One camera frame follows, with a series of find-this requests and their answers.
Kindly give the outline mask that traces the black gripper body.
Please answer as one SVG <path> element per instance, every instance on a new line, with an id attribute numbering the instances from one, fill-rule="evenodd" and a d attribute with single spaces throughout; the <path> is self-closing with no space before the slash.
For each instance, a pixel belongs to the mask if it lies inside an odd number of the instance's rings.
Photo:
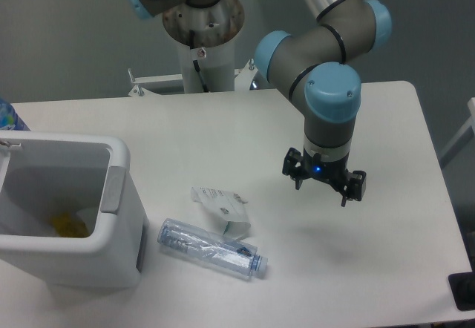
<path id="1" fill-rule="evenodd" d="M 347 185 L 347 161 L 349 154 L 339 160 L 324 162 L 319 154 L 311 157 L 306 151 L 300 156 L 298 187 L 304 180 L 313 179 L 331 186 L 333 189 L 344 189 Z"/>

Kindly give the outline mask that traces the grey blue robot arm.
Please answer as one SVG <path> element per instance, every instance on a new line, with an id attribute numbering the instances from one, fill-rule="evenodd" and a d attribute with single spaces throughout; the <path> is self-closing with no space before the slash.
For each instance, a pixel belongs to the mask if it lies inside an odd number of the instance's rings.
<path id="1" fill-rule="evenodd" d="M 301 36 L 273 31 L 255 49 L 255 66 L 304 116 L 304 148 L 286 153 L 282 172 L 297 186 L 307 179 L 331 186 L 343 201 L 360 201 L 366 173 L 347 161 L 361 80 L 349 66 L 382 46 L 392 32 L 388 9 L 376 0 L 305 0 L 316 25 Z M 177 43 L 187 93 L 235 87 L 234 43 L 244 22 L 239 0 L 129 0 L 141 19 L 160 16 Z"/>

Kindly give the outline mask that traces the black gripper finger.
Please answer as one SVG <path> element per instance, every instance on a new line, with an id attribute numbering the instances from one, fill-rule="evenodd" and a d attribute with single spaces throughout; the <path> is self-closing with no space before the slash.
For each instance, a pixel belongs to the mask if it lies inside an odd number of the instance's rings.
<path id="1" fill-rule="evenodd" d="M 346 182 L 341 192 L 341 207 L 345 207 L 348 201 L 361 202 L 367 184 L 367 173 L 365 171 L 347 172 L 345 176 Z"/>
<path id="2" fill-rule="evenodd" d="M 295 148 L 289 148 L 284 157 L 282 174 L 289 176 L 295 183 L 295 189 L 299 190 L 303 181 L 307 178 L 307 171 L 304 167 L 304 157 Z"/>

